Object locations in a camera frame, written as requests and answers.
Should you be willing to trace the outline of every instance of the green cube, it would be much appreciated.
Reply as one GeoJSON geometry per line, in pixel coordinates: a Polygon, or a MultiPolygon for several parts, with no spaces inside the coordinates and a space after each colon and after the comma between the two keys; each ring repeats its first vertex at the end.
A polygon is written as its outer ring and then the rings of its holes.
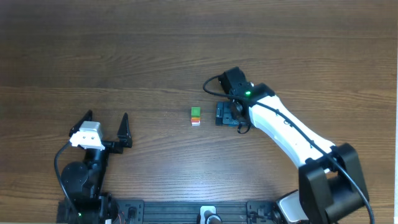
{"type": "Polygon", "coordinates": [[[200,118],[200,107],[192,106],[191,117],[192,118],[200,118]]]}

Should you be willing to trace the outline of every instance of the cable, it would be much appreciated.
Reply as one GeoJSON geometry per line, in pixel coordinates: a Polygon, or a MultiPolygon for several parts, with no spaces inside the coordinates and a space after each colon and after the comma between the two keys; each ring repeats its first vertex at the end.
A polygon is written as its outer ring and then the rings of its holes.
{"type": "Polygon", "coordinates": [[[80,218],[79,218],[79,216],[78,216],[79,213],[78,213],[78,211],[77,211],[75,205],[72,203],[72,200],[70,200],[70,197],[69,197],[69,195],[68,195],[68,193],[67,193],[67,190],[65,189],[65,186],[64,186],[63,183],[62,183],[60,171],[58,170],[58,158],[60,157],[61,153],[62,153],[67,147],[70,146],[70,144],[71,144],[70,141],[68,141],[68,142],[67,142],[64,146],[62,146],[62,148],[57,152],[57,154],[55,155],[55,158],[54,158],[54,168],[55,168],[55,174],[57,175],[57,179],[58,179],[58,181],[60,182],[62,191],[63,191],[63,193],[65,194],[65,197],[67,198],[67,200],[68,200],[68,202],[69,202],[69,204],[70,204],[70,207],[72,208],[73,212],[74,212],[75,215],[76,215],[77,222],[78,222],[79,224],[81,224],[81,220],[80,220],[80,218]]]}
{"type": "Polygon", "coordinates": [[[212,92],[210,90],[207,90],[206,89],[207,83],[209,83],[210,81],[212,81],[212,80],[214,80],[214,79],[216,79],[218,77],[220,77],[220,75],[216,75],[216,76],[211,77],[208,80],[206,80],[204,82],[204,84],[203,84],[203,90],[205,92],[211,94],[211,95],[227,97],[227,98],[233,99],[233,100],[242,100],[242,101],[245,101],[245,102],[248,102],[248,103],[252,103],[252,104],[255,104],[255,105],[262,106],[262,107],[264,107],[266,109],[271,110],[272,112],[276,113],[277,115],[283,117],[285,119],[285,121],[290,124],[291,127],[295,128],[298,131],[298,133],[300,133],[303,136],[303,138],[310,143],[310,145],[312,145],[316,150],[318,150],[320,153],[322,153],[322,155],[324,155],[334,166],[336,166],[337,169],[348,179],[348,181],[350,181],[352,183],[352,185],[358,191],[359,196],[361,196],[361,198],[362,198],[362,200],[363,200],[363,202],[365,204],[366,209],[368,210],[370,223],[374,224],[374,214],[373,214],[373,211],[372,211],[372,208],[371,208],[371,205],[370,205],[369,201],[366,199],[365,195],[363,194],[363,192],[359,188],[359,186],[356,184],[356,182],[348,175],[347,171],[345,171],[344,168],[337,161],[334,160],[334,158],[332,158],[329,154],[327,154],[324,150],[322,150],[319,146],[317,146],[315,144],[315,142],[313,140],[311,140],[292,120],[290,120],[286,115],[281,113],[278,109],[272,108],[272,107],[267,106],[267,105],[265,105],[263,103],[260,103],[258,101],[250,100],[250,99],[247,99],[247,98],[244,98],[244,97],[233,96],[233,95],[223,94],[223,93],[215,93],[215,92],[212,92]]]}

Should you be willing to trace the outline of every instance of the wooden surface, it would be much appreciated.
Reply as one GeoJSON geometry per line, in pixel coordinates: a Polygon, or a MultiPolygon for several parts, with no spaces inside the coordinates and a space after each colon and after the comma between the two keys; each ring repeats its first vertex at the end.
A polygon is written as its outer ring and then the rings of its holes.
{"type": "MultiPolygon", "coordinates": [[[[224,99],[201,86],[240,66],[319,135],[356,148],[377,223],[392,223],[396,65],[395,1],[2,0],[0,221],[55,221],[53,158],[88,109],[106,139],[129,113],[133,148],[111,156],[104,183],[116,197],[274,200],[297,189],[264,133],[214,124],[224,99]]],[[[60,168],[83,153],[65,151],[60,168]]],[[[341,223],[367,222],[362,208],[341,223]]]]}

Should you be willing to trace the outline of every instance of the brown tabletop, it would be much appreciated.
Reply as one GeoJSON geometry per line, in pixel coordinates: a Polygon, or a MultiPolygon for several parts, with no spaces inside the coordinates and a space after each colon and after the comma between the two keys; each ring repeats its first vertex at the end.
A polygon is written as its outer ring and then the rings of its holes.
{"type": "MultiPolygon", "coordinates": [[[[262,131],[215,126],[203,82],[240,66],[361,159],[377,223],[394,213],[396,1],[0,2],[0,221],[54,222],[53,158],[88,110],[132,149],[104,189],[146,201],[274,200],[297,169],[262,131]],[[190,108],[201,107],[201,125],[190,108]]],[[[217,82],[209,88],[221,91],[217,82]]],[[[83,159],[70,148],[60,169],[83,159]]],[[[365,208],[340,223],[367,223],[365,208]]]]}

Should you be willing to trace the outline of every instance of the stacked blocks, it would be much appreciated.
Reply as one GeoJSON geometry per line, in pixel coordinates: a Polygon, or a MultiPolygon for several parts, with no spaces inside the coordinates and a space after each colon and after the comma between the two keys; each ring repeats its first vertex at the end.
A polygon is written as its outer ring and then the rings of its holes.
{"type": "Polygon", "coordinates": [[[192,126],[200,125],[200,107],[192,107],[191,108],[191,123],[192,126]]]}

